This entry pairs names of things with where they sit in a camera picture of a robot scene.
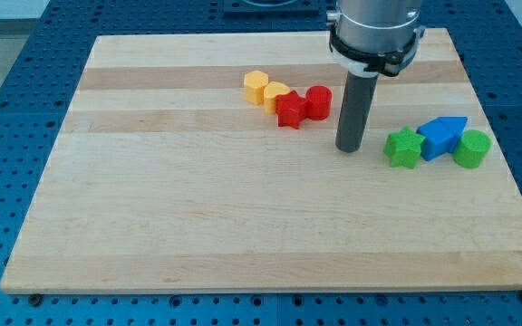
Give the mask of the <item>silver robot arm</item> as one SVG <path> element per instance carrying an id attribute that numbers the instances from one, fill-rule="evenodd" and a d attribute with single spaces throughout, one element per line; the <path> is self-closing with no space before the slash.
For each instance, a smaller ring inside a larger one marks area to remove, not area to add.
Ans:
<path id="1" fill-rule="evenodd" d="M 414 59 L 425 28 L 421 0 L 338 0 L 326 15 L 329 49 L 347 70 L 335 145 L 362 143 L 378 77 L 395 77 Z"/>

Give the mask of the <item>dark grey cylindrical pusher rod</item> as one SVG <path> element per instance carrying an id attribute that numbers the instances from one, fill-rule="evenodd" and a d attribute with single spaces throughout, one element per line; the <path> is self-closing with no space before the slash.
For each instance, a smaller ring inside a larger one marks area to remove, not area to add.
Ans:
<path id="1" fill-rule="evenodd" d="M 345 153 L 357 151 L 363 140 L 378 76 L 347 74 L 335 145 Z"/>

